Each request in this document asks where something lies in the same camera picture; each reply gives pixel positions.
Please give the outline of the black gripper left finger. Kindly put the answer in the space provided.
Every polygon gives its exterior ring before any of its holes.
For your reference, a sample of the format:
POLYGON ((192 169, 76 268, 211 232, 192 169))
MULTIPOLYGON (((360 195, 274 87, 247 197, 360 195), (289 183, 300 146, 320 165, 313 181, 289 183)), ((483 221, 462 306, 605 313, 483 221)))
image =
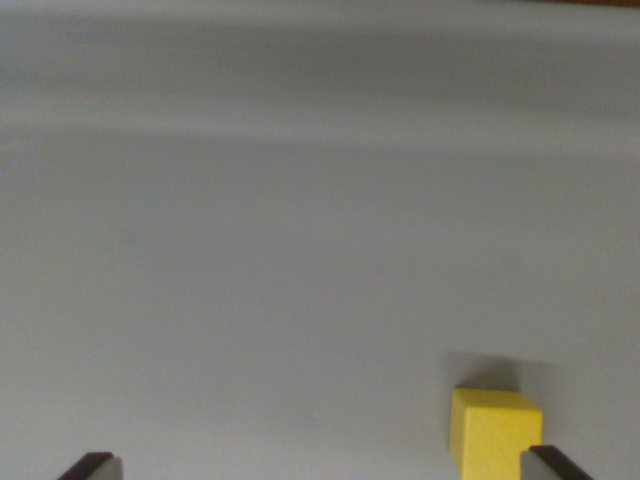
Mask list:
POLYGON ((111 452, 88 452, 58 480, 122 480, 122 459, 111 452))

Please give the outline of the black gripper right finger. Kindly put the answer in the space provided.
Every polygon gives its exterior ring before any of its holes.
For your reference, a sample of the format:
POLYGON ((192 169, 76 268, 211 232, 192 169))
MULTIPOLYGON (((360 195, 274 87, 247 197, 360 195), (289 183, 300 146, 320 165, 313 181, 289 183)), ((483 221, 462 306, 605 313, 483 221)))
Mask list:
POLYGON ((554 445, 532 446, 520 455, 522 480, 593 480, 554 445))

